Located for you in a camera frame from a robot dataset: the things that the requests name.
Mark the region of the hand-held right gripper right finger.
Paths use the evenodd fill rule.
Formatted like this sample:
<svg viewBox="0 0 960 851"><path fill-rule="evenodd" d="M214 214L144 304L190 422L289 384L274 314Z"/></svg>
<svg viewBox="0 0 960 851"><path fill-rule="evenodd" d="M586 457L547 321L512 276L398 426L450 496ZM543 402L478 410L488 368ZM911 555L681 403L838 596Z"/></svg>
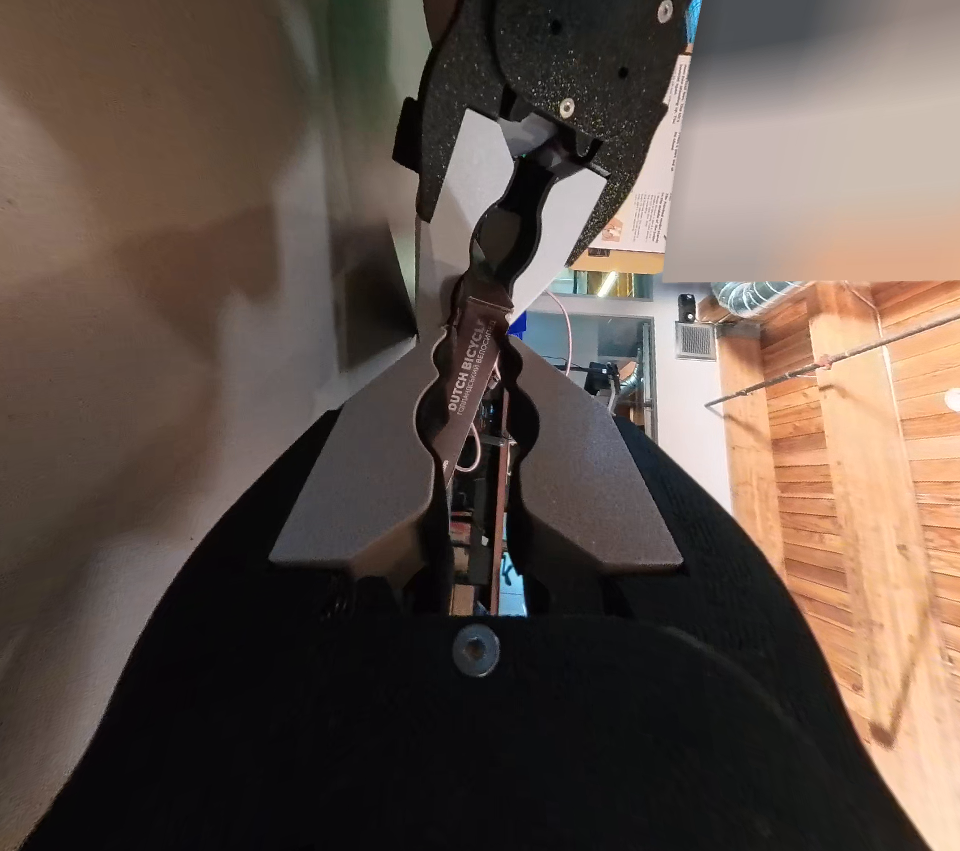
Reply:
<svg viewBox="0 0 960 851"><path fill-rule="evenodd" d="M669 574L683 557L606 406L525 343L503 356L507 541L526 579Z"/></svg>

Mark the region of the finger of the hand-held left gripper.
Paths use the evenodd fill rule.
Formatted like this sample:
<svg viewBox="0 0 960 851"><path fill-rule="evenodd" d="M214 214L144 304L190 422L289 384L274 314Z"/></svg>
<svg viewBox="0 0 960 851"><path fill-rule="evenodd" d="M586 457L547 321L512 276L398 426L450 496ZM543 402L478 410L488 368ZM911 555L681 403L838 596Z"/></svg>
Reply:
<svg viewBox="0 0 960 851"><path fill-rule="evenodd" d="M566 267L606 179L542 146L514 161L510 184L487 213L487 262L518 316Z"/></svg>
<svg viewBox="0 0 960 851"><path fill-rule="evenodd" d="M506 194L514 173L515 159L499 123L465 111L433 216L417 225L420 336L439 336L450 321L456 287L472 264L476 228Z"/></svg>

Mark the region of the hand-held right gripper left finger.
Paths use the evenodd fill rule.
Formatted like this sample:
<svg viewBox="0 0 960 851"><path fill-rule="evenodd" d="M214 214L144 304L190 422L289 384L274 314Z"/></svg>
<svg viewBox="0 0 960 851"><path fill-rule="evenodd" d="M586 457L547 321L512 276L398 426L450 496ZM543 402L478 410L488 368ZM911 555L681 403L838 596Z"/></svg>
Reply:
<svg viewBox="0 0 960 851"><path fill-rule="evenodd" d="M391 585L418 575L449 583L446 496L417 417L449 334L445 325L427 332L343 403L271 548L273 565Z"/></svg>

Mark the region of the brown model kit box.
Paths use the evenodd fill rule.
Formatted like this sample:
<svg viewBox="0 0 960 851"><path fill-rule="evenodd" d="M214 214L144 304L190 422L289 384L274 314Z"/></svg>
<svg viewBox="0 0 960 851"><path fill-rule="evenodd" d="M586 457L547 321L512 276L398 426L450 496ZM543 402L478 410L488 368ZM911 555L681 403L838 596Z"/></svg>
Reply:
<svg viewBox="0 0 960 851"><path fill-rule="evenodd" d="M444 486L452 481L514 310L506 289L485 267L463 275L455 304L451 361L443 383L447 419L434 445Z"/></svg>

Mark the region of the printed instruction sheet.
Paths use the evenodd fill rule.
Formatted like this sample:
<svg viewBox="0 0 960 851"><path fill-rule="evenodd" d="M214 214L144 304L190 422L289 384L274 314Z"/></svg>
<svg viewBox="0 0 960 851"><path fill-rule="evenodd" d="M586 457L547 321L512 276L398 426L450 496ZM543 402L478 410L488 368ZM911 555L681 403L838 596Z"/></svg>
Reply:
<svg viewBox="0 0 960 851"><path fill-rule="evenodd" d="M641 172L628 197L589 246L589 253L666 253L692 51L689 43L678 55L666 93L666 113L655 130Z"/></svg>

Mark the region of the thin metal rod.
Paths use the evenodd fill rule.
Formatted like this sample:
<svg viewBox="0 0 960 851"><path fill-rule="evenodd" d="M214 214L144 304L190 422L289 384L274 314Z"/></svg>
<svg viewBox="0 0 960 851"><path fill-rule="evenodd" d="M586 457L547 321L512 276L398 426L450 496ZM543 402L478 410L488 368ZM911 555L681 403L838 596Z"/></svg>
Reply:
<svg viewBox="0 0 960 851"><path fill-rule="evenodd" d="M798 378L810 377L815 375L820 371L828 371L834 368L835 365L839 365L846 361L858 358L869 353L872 353L877 350L882 350L888 348L891 345L898 344L902 341L907 341L912 338L915 338L919 335L926 334L928 332L933 332L942 327L954 324L959 321L959 311L954 311L953 313L947 314L946 316L924 322L922 324L915 325L909 329L900 331L894 334L886 334L879 339L871 341L869 343L864 343L857 345L853 348L850 348L846 351L840 353L832 353L822 355L815 360L809 362L806 365L801 365L797 368L791 369L787 372L781 373L774 377L767 377L760 381L753 382L749 385L746 385L742 388L728 392L720 397L712 399L704 403L703 407L706 410L717 408L721 405L726 404L729 401L736 400L738 398L747 397L758 391L774 388L780 384L784 384L789 381L796 380Z"/></svg>

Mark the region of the wall vent grille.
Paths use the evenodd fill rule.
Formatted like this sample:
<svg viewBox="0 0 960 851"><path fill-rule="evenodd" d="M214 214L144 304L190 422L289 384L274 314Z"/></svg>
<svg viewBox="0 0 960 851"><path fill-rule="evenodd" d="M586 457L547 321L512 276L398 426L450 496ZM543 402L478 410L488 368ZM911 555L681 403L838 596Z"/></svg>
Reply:
<svg viewBox="0 0 960 851"><path fill-rule="evenodd" d="M675 322L675 358L680 361L716 362L716 329L698 321Z"/></svg>

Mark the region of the silver duct pipe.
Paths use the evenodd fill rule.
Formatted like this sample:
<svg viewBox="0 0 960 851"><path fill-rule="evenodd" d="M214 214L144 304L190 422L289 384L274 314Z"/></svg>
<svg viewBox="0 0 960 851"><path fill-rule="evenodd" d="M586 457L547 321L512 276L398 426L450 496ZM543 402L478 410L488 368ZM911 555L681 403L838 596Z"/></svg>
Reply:
<svg viewBox="0 0 960 851"><path fill-rule="evenodd" d="M723 311L737 319L756 321L810 284L811 281L717 281L710 287Z"/></svg>

